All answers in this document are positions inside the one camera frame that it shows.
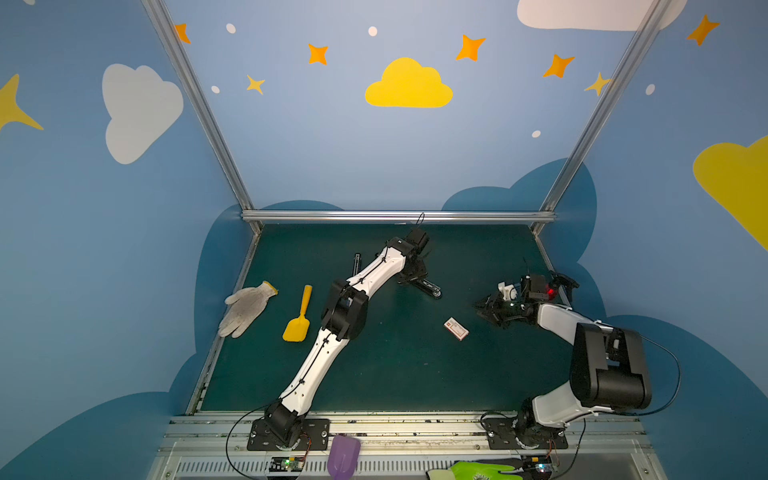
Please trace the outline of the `black stapler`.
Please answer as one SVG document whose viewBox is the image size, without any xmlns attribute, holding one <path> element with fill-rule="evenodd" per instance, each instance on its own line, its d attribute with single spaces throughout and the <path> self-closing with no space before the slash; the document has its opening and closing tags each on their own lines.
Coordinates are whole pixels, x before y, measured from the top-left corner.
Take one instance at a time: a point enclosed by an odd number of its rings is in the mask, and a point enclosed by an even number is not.
<svg viewBox="0 0 768 480">
<path fill-rule="evenodd" d="M 429 281 L 427 278 L 414 279 L 410 281 L 410 284 L 435 299 L 442 298 L 441 288 L 436 284 L 434 284 L 433 282 Z"/>
</svg>

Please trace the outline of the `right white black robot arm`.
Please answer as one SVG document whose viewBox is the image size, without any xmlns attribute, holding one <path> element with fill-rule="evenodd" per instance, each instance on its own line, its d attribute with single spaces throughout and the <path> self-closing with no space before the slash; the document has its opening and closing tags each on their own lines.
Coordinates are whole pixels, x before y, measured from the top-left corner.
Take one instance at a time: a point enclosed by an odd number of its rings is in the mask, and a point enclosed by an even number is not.
<svg viewBox="0 0 768 480">
<path fill-rule="evenodd" d="M 516 437 L 533 444 L 595 413 L 630 413 L 647 408 L 652 387 L 642 336 L 591 320 L 565 306 L 521 302 L 500 292 L 477 302 L 478 314 L 498 326 L 531 323 L 572 347 L 568 380 L 529 398 L 514 423 Z"/>
</svg>

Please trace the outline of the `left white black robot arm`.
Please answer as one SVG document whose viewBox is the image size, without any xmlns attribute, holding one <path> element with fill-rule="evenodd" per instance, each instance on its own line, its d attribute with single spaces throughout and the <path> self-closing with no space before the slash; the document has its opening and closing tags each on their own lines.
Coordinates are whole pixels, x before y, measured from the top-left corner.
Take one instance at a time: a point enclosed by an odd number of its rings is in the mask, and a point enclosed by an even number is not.
<svg viewBox="0 0 768 480">
<path fill-rule="evenodd" d="M 427 276 L 422 251 L 428 241 L 428 234 L 416 227 L 404 238 L 389 240 L 358 274 L 332 283 L 312 349 L 294 379 L 264 410 L 263 420 L 278 447 L 299 441 L 315 393 L 339 353 L 362 332 L 373 295 L 394 276 L 403 283 Z"/>
</svg>

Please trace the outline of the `red white staple box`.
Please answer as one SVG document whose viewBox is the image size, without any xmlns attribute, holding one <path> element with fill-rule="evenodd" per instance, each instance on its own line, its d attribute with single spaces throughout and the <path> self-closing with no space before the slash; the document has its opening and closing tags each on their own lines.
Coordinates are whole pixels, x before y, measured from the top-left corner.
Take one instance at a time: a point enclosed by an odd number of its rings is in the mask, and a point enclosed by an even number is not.
<svg viewBox="0 0 768 480">
<path fill-rule="evenodd" d="M 463 341 L 469 335 L 469 330 L 453 317 L 444 323 L 444 327 L 459 341 Z"/>
</svg>

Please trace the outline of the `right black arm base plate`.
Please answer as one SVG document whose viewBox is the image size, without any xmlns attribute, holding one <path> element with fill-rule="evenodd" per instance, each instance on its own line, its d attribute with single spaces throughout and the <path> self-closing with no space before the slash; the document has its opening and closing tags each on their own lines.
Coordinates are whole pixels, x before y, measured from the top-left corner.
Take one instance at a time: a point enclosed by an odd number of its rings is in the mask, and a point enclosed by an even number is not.
<svg viewBox="0 0 768 480">
<path fill-rule="evenodd" d="M 567 449 L 568 441 L 562 429 L 538 424 L 519 425 L 516 418 L 486 417 L 480 421 L 492 450 Z"/>
</svg>

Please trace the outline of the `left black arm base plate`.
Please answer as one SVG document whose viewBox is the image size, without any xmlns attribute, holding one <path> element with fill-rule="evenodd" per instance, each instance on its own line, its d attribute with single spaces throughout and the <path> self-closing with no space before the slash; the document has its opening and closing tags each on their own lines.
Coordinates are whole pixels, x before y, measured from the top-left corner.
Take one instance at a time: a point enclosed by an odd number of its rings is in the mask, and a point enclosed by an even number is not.
<svg viewBox="0 0 768 480">
<path fill-rule="evenodd" d="M 248 451 L 325 451 L 330 437 L 328 419 L 299 419 L 287 428 L 278 427 L 267 419 L 252 426 L 246 449 Z"/>
</svg>

